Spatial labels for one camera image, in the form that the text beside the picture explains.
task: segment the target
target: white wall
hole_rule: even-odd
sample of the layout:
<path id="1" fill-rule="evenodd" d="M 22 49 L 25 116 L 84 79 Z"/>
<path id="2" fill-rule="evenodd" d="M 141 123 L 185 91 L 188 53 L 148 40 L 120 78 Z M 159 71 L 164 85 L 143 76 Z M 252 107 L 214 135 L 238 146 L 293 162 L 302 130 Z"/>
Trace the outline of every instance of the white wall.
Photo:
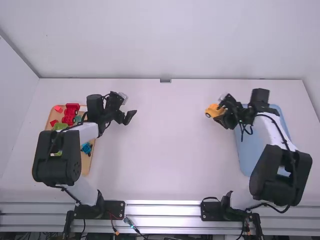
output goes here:
<path id="1" fill-rule="evenodd" d="M 318 0 L 1 0 L 0 29 L 45 78 L 304 79 L 316 96 L 319 9 Z"/>
<path id="2" fill-rule="evenodd" d="M 14 148 L 38 81 L 39 78 L 0 36 L 0 177 Z"/>

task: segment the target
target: yellow object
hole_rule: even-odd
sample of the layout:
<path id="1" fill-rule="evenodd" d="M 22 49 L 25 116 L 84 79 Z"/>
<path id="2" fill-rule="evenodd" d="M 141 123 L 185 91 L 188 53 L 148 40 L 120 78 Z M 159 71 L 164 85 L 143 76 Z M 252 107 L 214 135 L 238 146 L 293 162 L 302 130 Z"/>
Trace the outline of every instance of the yellow object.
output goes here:
<path id="1" fill-rule="evenodd" d="M 219 110 L 217 110 L 217 107 L 219 105 L 216 103 L 211 104 L 206 110 L 205 110 L 205 115 L 208 118 L 215 118 L 221 114 L 224 114 L 224 112 L 226 111 L 224 108 L 220 108 Z"/>

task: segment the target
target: green block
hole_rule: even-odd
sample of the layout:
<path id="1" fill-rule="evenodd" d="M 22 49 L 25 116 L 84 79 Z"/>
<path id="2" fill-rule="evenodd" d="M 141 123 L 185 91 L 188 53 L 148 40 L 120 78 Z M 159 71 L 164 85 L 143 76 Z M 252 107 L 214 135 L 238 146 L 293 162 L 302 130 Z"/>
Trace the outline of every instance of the green block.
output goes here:
<path id="1" fill-rule="evenodd" d="M 68 124 L 57 122 L 57 123 L 53 126 L 52 130 L 53 130 L 53 131 L 57 131 L 57 130 L 65 129 L 65 128 L 67 128 L 67 127 L 68 127 Z"/>
<path id="2" fill-rule="evenodd" d="M 55 156 L 61 156 L 61 155 L 62 155 L 62 151 L 58 151 L 57 153 L 54 153 L 53 155 L 55 155 Z"/>

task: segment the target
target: light blue tray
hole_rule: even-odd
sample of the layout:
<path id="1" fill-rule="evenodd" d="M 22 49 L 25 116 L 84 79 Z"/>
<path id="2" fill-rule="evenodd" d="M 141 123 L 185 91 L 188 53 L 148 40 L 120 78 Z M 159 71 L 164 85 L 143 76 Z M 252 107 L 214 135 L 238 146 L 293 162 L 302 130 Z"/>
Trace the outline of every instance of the light blue tray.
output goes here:
<path id="1" fill-rule="evenodd" d="M 286 135 L 290 138 L 289 131 L 282 114 L 281 108 L 275 104 L 270 104 L 270 108 L 277 109 L 280 114 L 281 125 L 286 133 Z M 243 142 L 241 142 L 241 130 L 240 126 L 237 125 L 234 129 L 236 147 L 238 151 L 239 164 L 242 173 L 245 176 L 250 177 L 252 171 L 254 170 L 263 150 L 265 149 L 265 145 L 263 145 L 262 140 L 259 138 L 258 134 L 255 131 L 255 126 L 252 126 L 253 134 L 248 135 L 246 132 L 243 134 Z M 285 171 L 283 167 L 280 167 L 278 170 L 278 174 L 288 176 L 289 173 Z"/>

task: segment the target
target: metal bracket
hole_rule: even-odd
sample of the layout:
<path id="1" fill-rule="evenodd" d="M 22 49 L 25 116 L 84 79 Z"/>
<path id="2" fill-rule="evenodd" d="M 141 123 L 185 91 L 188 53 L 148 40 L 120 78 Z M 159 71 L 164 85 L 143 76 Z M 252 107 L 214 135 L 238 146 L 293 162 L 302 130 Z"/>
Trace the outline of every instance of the metal bracket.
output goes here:
<path id="1" fill-rule="evenodd" d="M 113 201 L 105 200 L 104 201 L 104 212 L 101 216 L 97 217 L 96 212 L 89 211 L 87 207 L 83 205 L 76 206 L 74 208 L 74 219 L 101 219 L 101 220 L 110 220 L 111 216 L 113 220 L 122 220 L 125 217 L 125 206 L 124 201 Z"/>
<path id="2" fill-rule="evenodd" d="M 200 205 L 201 220 L 204 222 L 228 222 L 224 219 L 221 203 L 217 201 L 202 202 Z"/>

